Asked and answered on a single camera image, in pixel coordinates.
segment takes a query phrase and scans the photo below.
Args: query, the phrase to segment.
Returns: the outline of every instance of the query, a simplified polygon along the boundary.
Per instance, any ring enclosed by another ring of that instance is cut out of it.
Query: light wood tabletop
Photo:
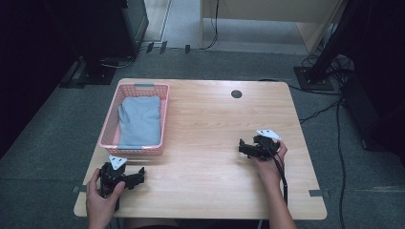
[[[322,197],[288,85],[282,82],[122,79],[170,86],[161,156],[139,156],[125,174],[145,167],[145,182],[124,190],[121,218],[267,219],[266,195],[253,161],[238,152],[256,130],[271,128],[288,147],[285,157],[288,209],[294,219],[324,219]],[[238,90],[242,97],[234,98]],[[83,184],[109,161],[96,146]],[[75,214],[86,217],[86,194]]]

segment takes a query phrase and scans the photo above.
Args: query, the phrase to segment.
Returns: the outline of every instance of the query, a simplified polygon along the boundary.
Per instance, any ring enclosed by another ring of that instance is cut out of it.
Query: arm
[[[108,198],[102,198],[97,190],[100,171],[95,170],[92,179],[87,183],[86,210],[89,218],[89,229],[105,228],[113,218],[116,202],[125,187],[125,182],[117,184],[114,192]]]
[[[287,150],[284,142],[280,141],[278,155],[281,159],[284,159]],[[278,157],[275,158],[282,164],[282,161]],[[255,157],[252,157],[252,159],[256,164],[260,179],[266,189],[270,228],[296,228],[280,190],[281,177],[274,161],[262,161]]]

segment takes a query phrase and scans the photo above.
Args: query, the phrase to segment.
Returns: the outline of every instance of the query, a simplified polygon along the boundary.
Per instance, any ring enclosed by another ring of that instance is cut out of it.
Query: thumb
[[[124,188],[125,188],[125,182],[124,181],[121,181],[120,183],[118,183],[116,185],[116,187],[114,188],[113,193],[110,195],[110,199],[112,199],[113,201],[117,201],[117,199],[121,195]]]

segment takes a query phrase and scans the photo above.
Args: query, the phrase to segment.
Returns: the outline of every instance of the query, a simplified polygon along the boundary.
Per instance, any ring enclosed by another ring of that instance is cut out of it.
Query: blue cloth
[[[140,149],[160,144],[160,98],[126,97],[118,107],[119,149]]]

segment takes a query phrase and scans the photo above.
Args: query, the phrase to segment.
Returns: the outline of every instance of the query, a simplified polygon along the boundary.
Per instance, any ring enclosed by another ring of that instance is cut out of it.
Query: person's left hand
[[[114,192],[108,198],[102,198],[97,190],[100,171],[95,170],[92,179],[87,183],[86,210],[89,218],[89,228],[105,228],[113,218],[116,202],[125,188],[125,182],[116,185]]]

